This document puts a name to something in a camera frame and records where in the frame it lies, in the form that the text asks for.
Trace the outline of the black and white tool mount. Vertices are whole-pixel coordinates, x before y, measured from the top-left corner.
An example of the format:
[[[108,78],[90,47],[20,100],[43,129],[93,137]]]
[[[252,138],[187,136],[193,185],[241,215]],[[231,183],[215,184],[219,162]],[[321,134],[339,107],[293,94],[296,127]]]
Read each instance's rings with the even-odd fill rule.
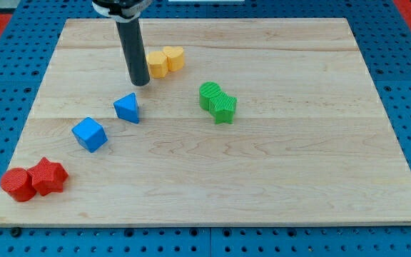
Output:
[[[138,19],[141,12],[146,10],[152,0],[92,0],[94,10],[105,17],[112,18],[118,23],[128,23]]]

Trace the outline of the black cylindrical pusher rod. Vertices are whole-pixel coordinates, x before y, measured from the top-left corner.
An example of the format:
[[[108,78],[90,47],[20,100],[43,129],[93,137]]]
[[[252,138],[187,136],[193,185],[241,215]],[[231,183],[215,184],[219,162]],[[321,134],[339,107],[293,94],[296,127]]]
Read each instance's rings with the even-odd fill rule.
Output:
[[[138,19],[116,23],[126,60],[128,75],[135,86],[145,86],[150,81],[143,38]]]

